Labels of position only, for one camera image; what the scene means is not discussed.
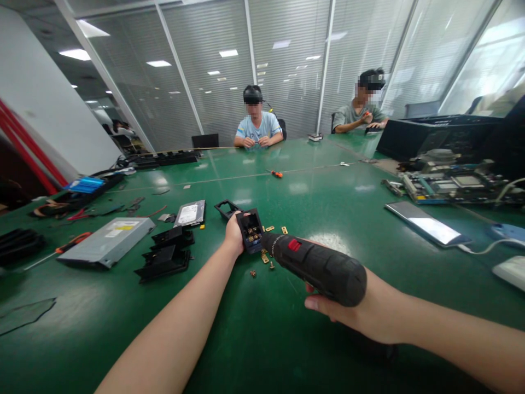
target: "green tabletop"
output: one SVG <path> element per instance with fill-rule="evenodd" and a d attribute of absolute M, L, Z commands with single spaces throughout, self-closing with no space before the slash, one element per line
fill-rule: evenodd
<path fill-rule="evenodd" d="M 520 254 L 498 246 L 471 256 L 435 246 L 385 210 L 396 200 L 380 185 L 392 178 L 367 163 L 377 137 L 329 135 L 318 143 L 285 141 L 267 150 L 206 151 L 198 163 L 139 171 L 95 201 L 95 206 L 129 204 L 145 197 L 138 215 L 167 205 L 206 199 L 206 228 L 195 229 L 190 250 L 195 260 L 181 274 L 139 285 L 133 272 L 153 244 L 140 241 L 114 268 L 80 270 L 50 260 L 24 274 L 0 280 L 2 311 L 56 297 L 56 305 L 36 323 L 0 337 L 2 392 L 90 393 L 133 338 L 179 292 L 215 251 L 225 222 L 213 205 L 230 199 L 257 208 L 268 227 L 286 226 L 293 235 L 319 241 L 357 258 L 400 290 L 431 302 L 525 329 L 525 293 L 500 280 L 491 268 Z M 353 163 L 340 166 L 339 163 Z M 276 179 L 266 169 L 282 171 Z M 154 195 L 169 189 L 162 195 Z M 0 219 L 0 234 L 34 228 L 48 239 L 39 255 L 51 253 L 69 237 L 95 231 L 118 214 L 82 219 L 70 225 L 27 215 L 37 204 Z M 431 215 L 485 248 L 491 221 L 510 212 L 484 215 L 453 206 L 425 207 Z M 155 220 L 153 234 L 171 227 Z M 257 272 L 256 278 L 249 274 Z M 186 388 L 205 392 L 483 392 L 454 366 L 415 347 L 402 345 L 390 367 L 365 360 L 345 328 L 304 308 L 304 284 L 277 265 L 273 271 L 259 255 L 242 255 L 226 287 L 209 340 Z"/>

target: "red wire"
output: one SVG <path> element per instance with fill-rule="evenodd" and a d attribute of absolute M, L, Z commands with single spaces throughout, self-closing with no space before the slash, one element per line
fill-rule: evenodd
<path fill-rule="evenodd" d="M 161 209 L 159 209 L 158 211 L 156 211 L 156 212 L 152 213 L 151 215 L 147 215 L 147 216 L 137 216 L 137 217 L 151 217 L 151 216 L 153 216 L 153 215 L 156 215 L 156 214 L 157 214 L 157 213 L 159 213 L 160 211 L 163 211 L 163 210 L 165 210 L 165 209 L 166 209 L 167 207 L 168 207 L 168 206 L 167 206 L 167 205 L 165 205 L 164 207 L 162 207 L 162 208 L 161 208 Z"/>
<path fill-rule="evenodd" d="M 9 138 L 11 143 L 15 146 L 16 150 L 20 153 L 20 156 L 22 156 L 23 160 L 27 163 L 27 165 L 31 168 L 31 170 L 33 170 L 33 173 L 41 181 L 42 185 L 45 187 L 48 193 L 49 194 L 58 193 L 58 190 L 51 183 L 48 177 L 44 174 L 44 171 L 40 169 L 38 164 L 33 160 L 31 155 L 26 151 L 22 143 L 15 136 L 14 131 L 11 130 L 9 126 L 9 122 L 7 121 L 7 116 L 6 114 L 4 114 L 3 111 L 0 111 L 0 127 L 5 132 L 5 135 L 7 136 L 7 138 Z"/>
<path fill-rule="evenodd" d="M 49 170 L 51 175 L 57 180 L 61 186 L 65 186 L 68 182 L 62 176 L 60 171 L 55 165 L 49 160 L 45 153 L 40 147 L 34 142 L 33 138 L 27 133 L 26 129 L 20 124 L 15 115 L 9 110 L 9 108 L 0 100 L 0 112 L 4 112 L 5 122 L 11 127 L 12 131 L 16 136 L 34 153 L 34 155 L 42 162 L 42 164 Z"/>

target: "screwdriver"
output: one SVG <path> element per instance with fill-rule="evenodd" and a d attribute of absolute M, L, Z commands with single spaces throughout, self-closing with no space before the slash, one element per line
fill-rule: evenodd
<path fill-rule="evenodd" d="M 277 177 L 277 178 L 282 178 L 283 177 L 283 173 L 282 172 L 272 171 L 272 170 L 269 170 L 269 169 L 266 169 L 266 170 L 270 171 L 272 173 L 272 175 Z"/>
<path fill-rule="evenodd" d="M 64 252 L 67 252 L 69 249 L 71 249 L 73 246 L 81 243 L 82 241 L 84 241 L 87 237 L 89 237 L 91 234 L 93 233 L 83 233 L 83 234 L 80 234 L 79 236 L 73 238 L 71 241 L 69 241 L 67 244 L 65 244 L 64 246 L 61 246 L 57 249 L 55 249 L 55 253 L 52 253 L 50 254 L 49 256 L 46 256 L 44 257 L 43 259 L 37 261 L 36 263 L 33 263 L 31 265 L 28 265 L 27 267 L 23 268 L 22 271 L 28 271 L 30 270 L 31 268 L 33 267 L 36 267 L 37 265 L 40 265 L 42 264 L 44 261 L 46 261 L 48 258 L 50 257 L 53 257 L 54 255 L 56 254 L 62 254 Z"/>

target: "smartphone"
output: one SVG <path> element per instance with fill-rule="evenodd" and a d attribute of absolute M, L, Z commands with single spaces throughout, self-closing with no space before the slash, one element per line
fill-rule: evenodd
<path fill-rule="evenodd" d="M 393 202 L 385 204 L 384 207 L 422 231 L 439 246 L 450 247 L 472 242 L 472 239 L 434 219 L 421 208 L 408 201 Z"/>

